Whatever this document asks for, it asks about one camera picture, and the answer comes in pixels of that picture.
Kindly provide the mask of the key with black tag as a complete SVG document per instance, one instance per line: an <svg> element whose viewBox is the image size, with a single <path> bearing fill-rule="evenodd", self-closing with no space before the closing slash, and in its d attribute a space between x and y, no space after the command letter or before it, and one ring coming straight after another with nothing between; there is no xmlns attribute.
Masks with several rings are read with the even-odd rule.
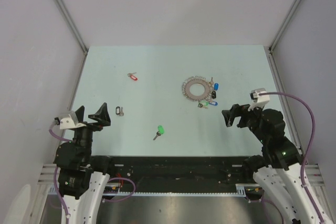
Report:
<svg viewBox="0 0 336 224"><path fill-rule="evenodd" d="M121 107L121 106L116 107L116 115L117 116L124 116L123 107Z"/></svg>

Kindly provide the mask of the key with blue tag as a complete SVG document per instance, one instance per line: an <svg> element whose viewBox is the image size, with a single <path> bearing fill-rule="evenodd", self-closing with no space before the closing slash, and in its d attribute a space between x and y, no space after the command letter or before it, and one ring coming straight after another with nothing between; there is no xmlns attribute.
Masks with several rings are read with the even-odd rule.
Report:
<svg viewBox="0 0 336 224"><path fill-rule="evenodd" d="M210 85L213 87L214 91L217 91L218 88L219 88L219 84L217 82L214 82L213 80L213 77L211 77L211 80L210 80Z"/></svg>

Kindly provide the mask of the large metal keyring disc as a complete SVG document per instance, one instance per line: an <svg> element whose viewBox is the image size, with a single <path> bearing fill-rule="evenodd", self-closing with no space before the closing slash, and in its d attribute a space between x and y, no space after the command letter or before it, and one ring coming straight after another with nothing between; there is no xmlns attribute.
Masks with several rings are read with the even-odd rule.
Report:
<svg viewBox="0 0 336 224"><path fill-rule="evenodd" d="M182 94L190 101L212 101L214 91L213 78L207 80L205 77L192 76L187 78L181 86Z"/></svg>

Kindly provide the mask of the key with green tag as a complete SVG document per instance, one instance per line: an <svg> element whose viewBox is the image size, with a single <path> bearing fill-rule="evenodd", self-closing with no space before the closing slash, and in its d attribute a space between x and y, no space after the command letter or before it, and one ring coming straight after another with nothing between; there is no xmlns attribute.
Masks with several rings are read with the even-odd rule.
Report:
<svg viewBox="0 0 336 224"><path fill-rule="evenodd" d="M155 141L159 136L163 135L164 133L165 133L164 127L162 125L159 125L157 127L157 133L155 137L153 138L153 140Z"/></svg>

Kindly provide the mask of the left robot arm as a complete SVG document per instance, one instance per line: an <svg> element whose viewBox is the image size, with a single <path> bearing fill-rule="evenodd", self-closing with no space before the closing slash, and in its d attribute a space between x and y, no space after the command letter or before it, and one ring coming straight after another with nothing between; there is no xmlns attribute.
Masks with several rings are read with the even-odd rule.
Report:
<svg viewBox="0 0 336 224"><path fill-rule="evenodd" d="M49 133L62 141L56 150L54 185L62 206L62 223L96 223L107 182L116 175L110 156L93 156L94 132L111 125L108 106L84 120L85 108L56 117Z"/></svg>

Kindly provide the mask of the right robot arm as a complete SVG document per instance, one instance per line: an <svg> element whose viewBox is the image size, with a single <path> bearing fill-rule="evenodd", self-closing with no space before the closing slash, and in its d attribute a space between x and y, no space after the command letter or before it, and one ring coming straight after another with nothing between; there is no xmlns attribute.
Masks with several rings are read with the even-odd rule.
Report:
<svg viewBox="0 0 336 224"><path fill-rule="evenodd" d="M243 162L242 176L262 187L284 223L332 223L311 185L304 160L285 136L283 114L274 109L234 104L222 115L227 127L239 118L238 128L247 128L262 144L262 154Z"/></svg>

